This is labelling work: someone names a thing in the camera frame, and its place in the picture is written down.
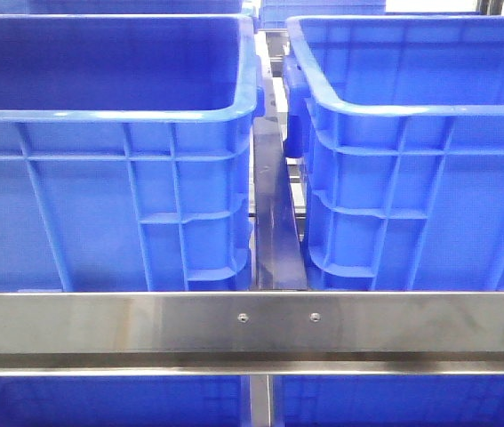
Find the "steel centre divider bar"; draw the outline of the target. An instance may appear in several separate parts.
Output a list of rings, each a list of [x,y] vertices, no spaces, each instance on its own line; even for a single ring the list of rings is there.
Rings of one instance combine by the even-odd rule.
[[[276,110],[268,35],[255,35],[265,113],[253,124],[256,283],[263,291],[306,291],[290,176]]]

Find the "large blue crate left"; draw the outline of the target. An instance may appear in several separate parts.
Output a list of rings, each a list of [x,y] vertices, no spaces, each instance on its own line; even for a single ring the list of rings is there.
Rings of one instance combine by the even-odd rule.
[[[242,15],[0,14],[0,293],[240,291]]]

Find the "large blue crate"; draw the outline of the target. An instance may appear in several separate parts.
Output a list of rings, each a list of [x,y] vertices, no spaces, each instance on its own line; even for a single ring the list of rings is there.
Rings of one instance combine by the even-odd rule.
[[[0,14],[0,293],[240,291],[242,15]]]
[[[311,287],[504,291],[504,17],[286,27]]]

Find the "large blue crate right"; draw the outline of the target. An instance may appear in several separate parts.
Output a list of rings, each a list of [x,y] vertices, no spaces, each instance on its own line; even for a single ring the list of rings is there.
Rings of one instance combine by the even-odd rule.
[[[504,291],[504,17],[286,27],[311,287]]]

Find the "blue crate lower right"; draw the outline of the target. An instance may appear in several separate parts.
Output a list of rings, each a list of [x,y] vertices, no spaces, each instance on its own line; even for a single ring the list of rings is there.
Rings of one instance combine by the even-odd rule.
[[[504,375],[287,375],[281,426],[504,426]]]

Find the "blue crate rear right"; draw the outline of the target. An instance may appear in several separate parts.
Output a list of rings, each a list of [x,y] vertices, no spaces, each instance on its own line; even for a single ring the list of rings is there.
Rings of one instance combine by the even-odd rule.
[[[386,12],[384,0],[276,0],[262,1],[260,27],[285,27],[290,17],[308,15],[381,15]]]

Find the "blue crate lower left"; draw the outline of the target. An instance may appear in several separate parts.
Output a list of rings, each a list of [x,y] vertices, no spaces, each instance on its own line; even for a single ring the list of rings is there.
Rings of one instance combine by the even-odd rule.
[[[248,426],[241,376],[0,377],[0,426]]]

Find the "blue crate rear left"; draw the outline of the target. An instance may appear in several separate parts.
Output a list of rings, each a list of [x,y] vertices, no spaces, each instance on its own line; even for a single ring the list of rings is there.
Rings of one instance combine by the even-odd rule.
[[[253,16],[253,1],[0,1],[0,14],[237,14]]]

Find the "stainless steel rack rail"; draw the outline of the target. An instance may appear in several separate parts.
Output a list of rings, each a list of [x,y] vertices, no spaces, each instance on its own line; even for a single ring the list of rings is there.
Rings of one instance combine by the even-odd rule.
[[[0,294],[0,375],[504,374],[504,293]]]

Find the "steel vertical rack post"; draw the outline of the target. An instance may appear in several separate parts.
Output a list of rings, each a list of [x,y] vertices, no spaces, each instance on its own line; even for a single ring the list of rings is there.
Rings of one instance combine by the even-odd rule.
[[[250,377],[251,426],[271,427],[275,425],[273,403],[272,376],[252,375]]]

